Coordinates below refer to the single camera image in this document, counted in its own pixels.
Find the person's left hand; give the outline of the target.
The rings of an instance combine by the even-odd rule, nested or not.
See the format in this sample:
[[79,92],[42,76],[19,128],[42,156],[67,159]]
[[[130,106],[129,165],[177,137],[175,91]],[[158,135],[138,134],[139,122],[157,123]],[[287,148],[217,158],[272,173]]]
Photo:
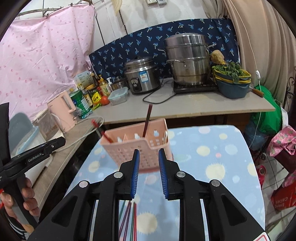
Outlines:
[[[35,192],[32,188],[32,182],[30,179],[26,178],[25,179],[25,187],[22,189],[22,195],[25,198],[25,202],[23,203],[23,207],[25,210],[29,211],[29,213],[34,216],[34,217],[40,217],[40,209],[38,208],[38,203],[36,199],[34,198]],[[4,204],[4,208],[8,214],[8,216],[15,218],[18,220],[16,217],[14,211],[12,210],[14,201],[13,198],[5,193],[1,193],[1,201]]]

